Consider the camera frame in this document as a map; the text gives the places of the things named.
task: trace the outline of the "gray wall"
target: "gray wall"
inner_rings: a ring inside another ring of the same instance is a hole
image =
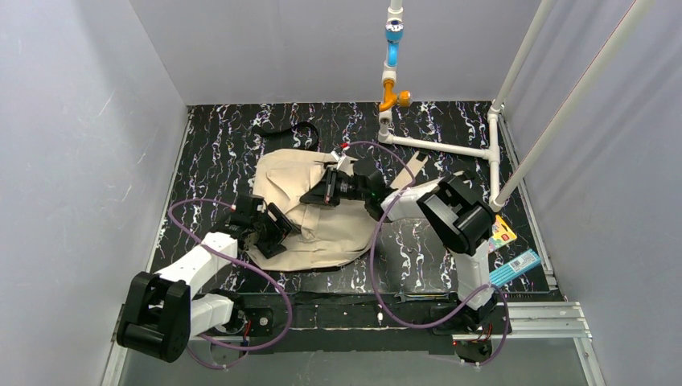
[[[133,8],[0,5],[0,383],[101,382],[187,119]]]
[[[519,156],[629,5],[557,4],[507,103]],[[681,17],[682,2],[651,8],[526,178],[608,384],[682,379]]]
[[[378,101],[389,0],[131,0],[188,105]],[[406,0],[398,87],[490,100],[540,0]]]

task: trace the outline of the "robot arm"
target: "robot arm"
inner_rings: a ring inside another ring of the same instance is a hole
[[[334,207],[341,199],[363,200],[370,216],[379,220],[400,192],[386,187],[372,162],[360,159],[349,167],[344,159],[328,165],[322,180],[301,197],[301,202]],[[388,213],[390,221],[429,221],[454,257],[460,301],[481,285],[491,284],[487,255],[495,213],[469,188],[471,179],[466,172],[458,172],[410,187]],[[466,305],[474,323],[483,320],[495,306],[493,289],[479,292]]]
[[[241,195],[232,213],[219,220],[202,245],[227,256],[256,246],[271,257],[294,226],[273,204]],[[230,322],[234,302],[220,294],[192,300],[199,289],[229,261],[195,246],[157,273],[140,272],[130,283],[117,328],[117,343],[167,362],[183,353],[191,336]]]

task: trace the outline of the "marble pattern surface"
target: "marble pattern surface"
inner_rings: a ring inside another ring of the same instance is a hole
[[[407,109],[394,109],[395,133],[401,136],[476,148],[487,147],[485,113],[489,102],[419,102]],[[250,192],[257,160],[280,148],[300,148],[314,136],[304,129],[276,139],[252,133],[254,126],[266,131],[310,121],[320,131],[319,151],[328,152],[343,142],[376,140],[377,107],[374,103],[301,103],[278,105],[201,105],[189,112],[187,139],[183,147],[170,202],[185,198],[212,198],[232,203],[242,192]],[[500,164],[501,181],[512,173],[504,143]],[[405,160],[413,149],[390,146]],[[397,162],[372,147],[357,147],[350,155],[371,157],[387,180],[396,175]],[[490,170],[482,159],[430,152],[430,160],[417,182],[435,179],[448,172],[472,170],[478,176],[474,188],[487,199]],[[203,236],[222,208],[211,204],[187,205],[176,215]],[[529,248],[537,250],[520,194],[515,192],[501,215],[518,235],[518,240],[489,255],[491,269],[503,265]],[[170,221],[164,222],[158,238],[152,271],[179,259],[194,246]],[[382,292],[438,293],[457,289],[452,259],[425,220],[404,220],[386,224],[377,247],[377,276]],[[271,275],[287,292],[333,293],[372,292],[368,278],[368,254],[349,265],[333,269]],[[221,287],[241,293],[273,292],[268,282],[248,270],[228,266],[211,279],[203,290]],[[537,267],[507,285],[511,292],[545,292],[544,272]]]

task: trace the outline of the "floor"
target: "floor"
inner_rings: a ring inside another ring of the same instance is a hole
[[[420,102],[394,113],[400,122],[396,135],[410,136],[477,148],[487,147],[485,113],[489,102]],[[328,152],[351,140],[375,140],[377,108],[374,103],[313,103],[281,105],[201,105],[190,108],[187,139],[173,182],[170,202],[204,197],[232,203],[241,192],[250,192],[257,160],[263,154],[280,148],[300,148],[314,140],[306,131],[276,140],[263,139],[252,132],[260,126],[268,130],[290,127],[300,121],[310,121],[320,132],[319,151]],[[501,181],[512,173],[507,147],[500,143],[502,159]],[[396,162],[377,149],[362,150],[362,155],[376,160],[376,165],[392,179]],[[396,147],[407,160],[414,150]],[[471,170],[478,175],[476,189],[487,199],[489,194],[488,165],[477,158],[430,153],[430,161],[418,175],[418,182],[435,179],[449,172]],[[220,214],[213,206],[187,206],[178,210],[185,224],[202,236]],[[501,212],[518,239],[490,257],[495,269],[532,248],[537,250],[532,230],[519,192],[515,192]],[[161,229],[152,272],[179,259],[194,243],[170,222]],[[407,220],[387,224],[381,233],[377,250],[380,291],[384,293],[438,293],[457,288],[454,261],[445,252],[439,239],[424,220]],[[371,292],[368,282],[368,256],[340,268],[300,273],[272,272],[272,276],[287,292],[353,294]],[[221,270],[204,291],[224,288],[241,293],[270,293],[273,287],[266,280],[232,266]],[[537,267],[510,283],[509,292],[543,293],[549,290],[544,271]]]
[[[198,347],[195,350],[202,355]],[[235,352],[214,351],[231,362]],[[504,350],[479,371],[453,363],[456,357],[426,352],[288,352],[250,355],[227,371],[212,371],[183,355],[172,364],[128,351],[121,386],[201,384],[250,386],[464,384],[467,386],[587,385],[572,339],[510,339]]]

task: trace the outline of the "blue pipe section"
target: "blue pipe section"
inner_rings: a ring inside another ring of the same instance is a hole
[[[386,64],[389,67],[396,67],[398,65],[398,43],[388,42],[388,56]]]
[[[386,40],[388,40],[386,64],[389,67],[398,65],[398,43],[403,38],[403,27],[403,23],[398,20],[391,20],[386,23]]]

